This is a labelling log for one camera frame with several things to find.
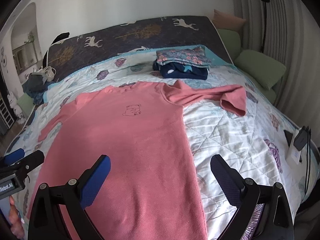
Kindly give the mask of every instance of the screw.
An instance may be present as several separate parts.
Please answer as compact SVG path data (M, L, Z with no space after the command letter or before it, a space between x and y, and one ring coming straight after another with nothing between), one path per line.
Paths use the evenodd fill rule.
M252 185L252 184L253 184L253 180L250 179L250 178L244 179L244 182L245 182L246 184L248 184L248 185Z
M69 185L74 185L74 184L76 184L77 183L77 180L76 179L71 179L71 180L69 180L69 182L68 182L68 184Z
M277 188L283 188L282 184L280 182L276 182L276 187Z
M39 188L40 188L40 189L45 189L46 187L47 187L47 184L42 183Z

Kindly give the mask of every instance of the deer print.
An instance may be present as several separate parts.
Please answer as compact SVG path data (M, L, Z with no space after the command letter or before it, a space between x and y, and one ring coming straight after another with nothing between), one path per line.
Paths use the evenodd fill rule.
M194 27L192 27L193 25L196 25L195 23L191 23L191 24L186 24L184 19L172 19L174 21L174 26L182 26L182 27L186 27L186 28L191 28L195 31L199 31L199 29L195 29Z
M134 22L128 22L128 23L125 23L125 24L121 24L120 26L127 26L127 25L129 25L129 24L135 24L136 23L136 21L134 21Z
M98 48L102 47L102 45L99 46L99 42L103 41L103 40L99 40L97 42L94 42L95 38L96 38L95 36L87 37L85 41L88 41L88 43L85 43L85 47L87 47L87 46L98 47Z
M62 44L65 40L57 41L55 44Z
M149 49L149 48L146 48L146 47L141 46L141 48L132 49L132 50L129 50L128 52L118 53L118 56L121 55L121 54L124 54L124 53L136 52L136 51L147 50L147 49Z

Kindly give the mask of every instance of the quilt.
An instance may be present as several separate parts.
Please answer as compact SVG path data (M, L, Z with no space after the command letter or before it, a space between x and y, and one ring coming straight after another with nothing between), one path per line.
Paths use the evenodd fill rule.
M283 130L294 133L294 125L234 65L224 62L207 47L205 51L212 60L208 79L182 79L183 82L198 89L240 84L245 87L247 95L247 114L244 117L223 110L219 102L211 100L202 100L184 108L183 119L205 211L208 239L219 237L236 210L228 203L211 173L210 159L215 154L220 154L243 178L250 177L258 184L270 186L281 182L294 220L300 203L307 199L319 174L314 155L311 154L310 184L305 195L306 147L301 152L301 163L292 166L287 161L288 145ZM124 53L85 67L51 85L44 95L45 103L36 110L33 122L21 134L11 152L23 148L26 154L30 154L39 149L46 155L61 124L57 124L47 138L38 144L40 131L64 104L74 100L80 93L101 90L108 85L125 86L137 81L174 84L176 79L164 79L158 71L152 70L155 59L156 49ZM30 198L40 169L33 170L29 174L30 180L26 179L26 188L14 195L17 209L25 221L26 233L26 214L31 208Z

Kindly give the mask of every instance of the shell print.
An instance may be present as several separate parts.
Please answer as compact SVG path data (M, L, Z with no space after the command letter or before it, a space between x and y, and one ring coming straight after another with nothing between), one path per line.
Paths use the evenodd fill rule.
M27 140L30 138L30 135L31 135L32 131L29 131L28 133L26 133L24 136L23 136L23 140Z
M43 110L47 105L48 105L48 103L44 103L44 104L42 105L42 110Z
M23 199L23 217L25 217L27 214L28 199L29 199L29 190L27 189Z
M43 143L43 142L41 142L41 143L37 144L37 145L36 145L36 147L35 147L35 149L34 149L34 151L36 151L36 150L40 149L40 147L42 146L42 143Z
M252 217L249 221L249 224L241 237L241 240L249 240L252 238L252 235L257 227L257 223L259 222L259 218L261 215L261 212L263 210L264 204L257 204L256 207L254 208Z
M53 133L51 134L50 138L51 138L52 136L55 136L55 135L60 131L61 126L62 126L62 124L59 123L58 126L57 126L57 128L56 128L56 129L53 131Z
M102 70L99 72L99 74L97 75L97 79L98 80L102 80L102 79L105 79L106 76L108 76L109 74L109 71L106 69L106 70Z
M192 88L201 88L201 89L207 89L207 88L212 88L212 85L203 80L197 80L197 79L186 79L185 84L187 84L189 87Z
M134 85L135 84L135 82L133 82L133 83L129 83L129 84L127 84L127 83L124 83L124 84L122 84L121 86L119 86L120 88L123 88L123 87L126 87L126 86L132 86L132 85Z
M269 117L271 119L273 127L278 131L279 130L279 125L280 125L279 120L275 117L274 114L269 114Z
M268 145L270 153L272 154L272 156L274 157L274 159L276 161L277 168L278 168L279 172L282 173L282 167L281 167L281 161L280 161L280 157L279 157L279 149L278 149L278 147L275 146L269 140L264 140L264 141Z
M117 67L121 67L126 60L127 60L126 58L118 58L115 61L115 64L116 64Z
M254 87L253 87L253 86L249 85L247 82L246 82L246 83L244 83L244 84L245 84L245 86L246 86L247 88L249 88L250 90L252 90L252 92L255 92L255 90L254 90Z
M252 102L254 102L254 103L258 103L258 100L257 100L257 98L255 98L254 96L253 96L253 94L251 94L250 92L248 92L248 91L245 91L245 93L247 94L247 98L249 98Z
M304 199L304 197L305 197L305 193L304 193L304 191L305 191L305 179L306 179L306 177L305 176L303 176L302 178L301 178L301 180L299 181L299 184L298 184L298 188L299 188L299 191L300 191L300 197L301 197L301 201Z
M94 74L96 72L96 69L94 67L89 68L89 73Z
M138 65L130 67L130 70L132 72L138 72L138 71L141 71L144 67L145 67L145 64L138 64Z
M63 106L67 103L67 101L69 100L70 97L71 97L71 96L68 96L68 97L66 97L66 98L62 101L62 103L61 103L61 105L60 105L60 108L63 107Z
M160 78L162 77L160 71L151 71L150 75L154 77L160 77Z
M234 75L237 75L237 76L241 76L241 74L238 73L238 72L235 71L235 70L228 70L228 72L229 72L230 74L234 74Z

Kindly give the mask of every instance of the t-shirt sleeve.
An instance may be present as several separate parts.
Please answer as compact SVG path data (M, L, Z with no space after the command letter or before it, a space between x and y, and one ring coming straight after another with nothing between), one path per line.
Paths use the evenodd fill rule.
M174 85L163 85L166 99L174 104L188 106L202 99L220 101L220 106L226 111L239 116L246 112L246 92L241 85L227 85L210 89L193 89L181 80Z
M60 112L41 130L38 142L47 138L49 132L58 124L64 123L71 116L73 116L79 109L81 109L87 102L95 97L100 91L91 93L82 93L76 97L75 100L61 107Z

